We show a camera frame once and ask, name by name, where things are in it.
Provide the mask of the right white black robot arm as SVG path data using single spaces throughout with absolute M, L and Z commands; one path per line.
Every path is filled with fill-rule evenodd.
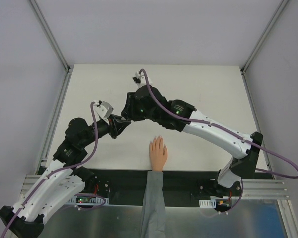
M 121 116 L 130 121 L 149 119 L 162 127 L 200 137 L 232 155 L 219 170 L 214 181 L 203 188 L 210 196 L 224 197 L 241 179 L 252 179 L 259 157 L 263 136 L 258 132 L 243 134 L 213 122 L 193 105 L 182 100 L 167 100 L 157 88 L 140 87 L 127 93 Z

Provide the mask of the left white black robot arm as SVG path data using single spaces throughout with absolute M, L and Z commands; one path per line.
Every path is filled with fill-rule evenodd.
M 117 138 L 130 124 L 131 121 L 114 114 L 92 125 L 83 118 L 72 119 L 64 141 L 39 179 L 13 206 L 0 209 L 5 231 L 12 231 L 19 238 L 36 238 L 48 220 L 75 196 L 82 196 L 82 203 L 91 199 L 95 208 L 105 205 L 110 196 L 109 181 L 97 178 L 83 166 L 91 159 L 86 147 L 97 145 L 107 134 Z

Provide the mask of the grey sleeved forearm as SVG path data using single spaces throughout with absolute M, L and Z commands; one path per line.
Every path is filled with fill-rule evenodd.
M 164 238 L 166 209 L 163 195 L 163 172 L 147 172 L 147 183 L 140 218 L 141 238 Z

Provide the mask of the mannequin hand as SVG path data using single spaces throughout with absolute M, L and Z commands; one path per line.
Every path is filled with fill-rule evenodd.
M 152 170 L 162 172 L 168 158 L 167 147 L 162 136 L 155 137 L 149 144 L 149 158 Z

